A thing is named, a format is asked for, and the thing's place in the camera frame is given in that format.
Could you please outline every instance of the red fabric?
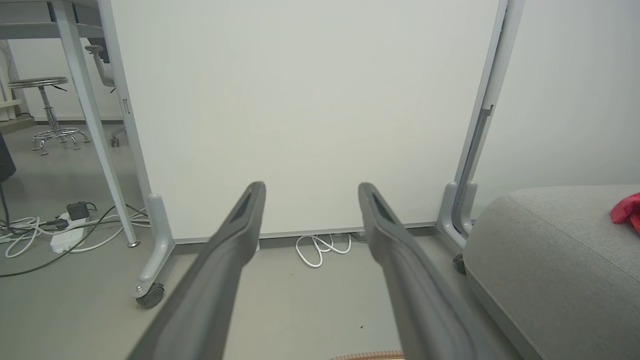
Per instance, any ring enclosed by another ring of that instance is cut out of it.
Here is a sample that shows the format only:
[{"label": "red fabric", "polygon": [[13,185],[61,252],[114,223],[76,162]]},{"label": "red fabric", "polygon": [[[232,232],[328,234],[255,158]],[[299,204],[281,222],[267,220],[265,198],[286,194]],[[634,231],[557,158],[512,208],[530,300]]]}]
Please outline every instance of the red fabric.
[{"label": "red fabric", "polygon": [[640,193],[625,197],[611,209],[614,224],[630,222],[640,232]]}]

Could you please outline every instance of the black speaker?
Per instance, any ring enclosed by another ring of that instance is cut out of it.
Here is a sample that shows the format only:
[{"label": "black speaker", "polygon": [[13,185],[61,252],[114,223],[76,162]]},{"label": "black speaker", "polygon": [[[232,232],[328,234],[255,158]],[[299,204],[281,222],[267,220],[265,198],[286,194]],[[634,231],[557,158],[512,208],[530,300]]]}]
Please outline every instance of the black speaker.
[{"label": "black speaker", "polygon": [[4,137],[0,133],[0,183],[7,180],[13,173],[15,173],[15,164],[13,164],[9,149],[6,147]]}]

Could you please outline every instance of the power strip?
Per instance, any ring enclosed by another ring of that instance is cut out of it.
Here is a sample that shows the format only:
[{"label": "power strip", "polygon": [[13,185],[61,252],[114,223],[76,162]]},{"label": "power strip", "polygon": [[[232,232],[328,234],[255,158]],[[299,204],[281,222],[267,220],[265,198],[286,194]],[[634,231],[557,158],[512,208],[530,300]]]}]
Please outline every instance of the power strip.
[{"label": "power strip", "polygon": [[[65,219],[67,222],[69,222],[69,227],[81,225],[89,221],[88,217],[78,220],[71,220],[69,213],[60,215],[60,218]],[[62,234],[54,235],[53,238],[51,238],[51,250],[53,250],[53,252],[55,253],[60,254],[67,251],[68,249],[71,249],[75,244],[82,240],[85,232],[86,228],[81,227],[79,229],[73,229]]]}]

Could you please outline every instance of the chrome stool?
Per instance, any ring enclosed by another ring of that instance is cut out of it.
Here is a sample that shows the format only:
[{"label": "chrome stool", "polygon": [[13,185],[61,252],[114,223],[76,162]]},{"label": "chrome stool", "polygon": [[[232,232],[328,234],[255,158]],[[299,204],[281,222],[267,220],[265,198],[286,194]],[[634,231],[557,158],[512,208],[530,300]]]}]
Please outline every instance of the chrome stool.
[{"label": "chrome stool", "polygon": [[53,78],[16,80],[9,83],[9,88],[11,89],[38,88],[40,90],[40,96],[42,96],[42,102],[44,102],[44,110],[47,113],[47,121],[49,122],[49,126],[51,127],[51,130],[42,131],[41,133],[37,133],[32,137],[33,150],[42,150],[40,155],[48,154],[48,152],[44,149],[44,142],[52,138],[59,138],[61,143],[67,142],[66,138],[70,138],[74,142],[74,150],[78,150],[80,148],[78,147],[78,142],[73,137],[73,134],[81,134],[84,137],[84,142],[91,141],[91,139],[89,139],[89,136],[80,131],[80,129],[77,127],[60,127],[60,123],[58,122],[56,113],[53,112],[53,108],[51,107],[51,104],[49,104],[49,99],[47,98],[47,93],[44,91],[44,87],[53,86],[54,88],[59,88],[56,85],[65,84],[68,82],[69,80],[67,78],[57,76]]}]

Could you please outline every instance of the chair wheel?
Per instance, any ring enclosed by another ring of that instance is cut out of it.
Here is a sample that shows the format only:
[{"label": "chair wheel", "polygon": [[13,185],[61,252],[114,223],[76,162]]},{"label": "chair wheel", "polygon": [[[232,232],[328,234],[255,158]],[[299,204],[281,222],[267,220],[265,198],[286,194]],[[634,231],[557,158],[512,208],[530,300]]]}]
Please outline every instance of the chair wheel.
[{"label": "chair wheel", "polygon": [[467,274],[467,269],[465,268],[465,260],[462,258],[462,254],[453,258],[453,267],[456,268],[456,271],[461,273],[462,275]]},{"label": "chair wheel", "polygon": [[160,303],[163,296],[164,285],[154,282],[144,296],[136,298],[136,302],[145,309],[151,309]]}]

